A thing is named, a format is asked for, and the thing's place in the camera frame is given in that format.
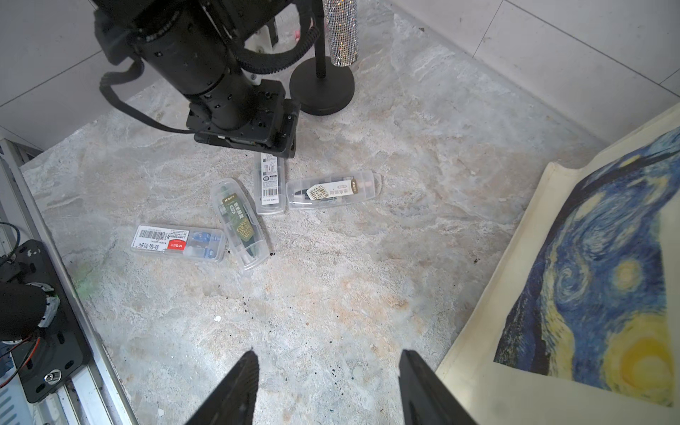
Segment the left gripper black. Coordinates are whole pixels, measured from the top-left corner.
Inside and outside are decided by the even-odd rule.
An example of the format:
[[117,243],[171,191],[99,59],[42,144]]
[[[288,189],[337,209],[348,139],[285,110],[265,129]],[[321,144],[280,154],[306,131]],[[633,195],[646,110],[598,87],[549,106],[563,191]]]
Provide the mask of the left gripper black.
[[204,145],[292,159],[299,113],[300,103],[286,97],[280,81],[223,80],[191,101],[186,125]]

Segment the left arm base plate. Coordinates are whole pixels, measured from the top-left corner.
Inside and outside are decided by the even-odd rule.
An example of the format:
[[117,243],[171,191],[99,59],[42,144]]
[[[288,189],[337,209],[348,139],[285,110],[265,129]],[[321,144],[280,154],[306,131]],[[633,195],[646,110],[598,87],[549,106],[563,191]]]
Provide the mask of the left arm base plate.
[[43,242],[20,245],[1,261],[1,343],[19,368],[29,403],[43,401],[92,359],[67,294]]

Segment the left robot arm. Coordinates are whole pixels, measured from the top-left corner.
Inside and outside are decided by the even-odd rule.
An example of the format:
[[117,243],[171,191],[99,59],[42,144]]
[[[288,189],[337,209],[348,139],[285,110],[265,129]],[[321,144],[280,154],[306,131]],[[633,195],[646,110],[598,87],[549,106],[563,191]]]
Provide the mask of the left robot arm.
[[[282,12],[286,1],[98,1],[95,35],[106,58],[125,72],[103,75],[99,90],[118,111],[197,143],[294,157],[301,106],[271,74],[295,65],[322,34],[317,1],[295,2],[300,38],[280,53],[245,42]],[[114,87],[154,68],[189,102],[186,126],[168,127],[118,98]]]

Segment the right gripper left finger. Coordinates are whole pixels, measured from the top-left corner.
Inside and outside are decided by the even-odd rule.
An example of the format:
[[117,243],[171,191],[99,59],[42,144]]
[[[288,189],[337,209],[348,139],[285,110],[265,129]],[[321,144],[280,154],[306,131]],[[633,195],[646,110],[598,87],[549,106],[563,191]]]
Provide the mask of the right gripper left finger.
[[245,352],[187,425],[251,425],[259,389],[260,366],[253,350]]

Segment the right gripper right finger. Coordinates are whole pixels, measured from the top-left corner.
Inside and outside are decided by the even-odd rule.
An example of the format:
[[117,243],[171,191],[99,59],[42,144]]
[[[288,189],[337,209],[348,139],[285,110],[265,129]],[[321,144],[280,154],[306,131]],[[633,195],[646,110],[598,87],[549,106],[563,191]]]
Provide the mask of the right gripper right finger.
[[476,422],[414,350],[400,356],[398,382],[406,425]]

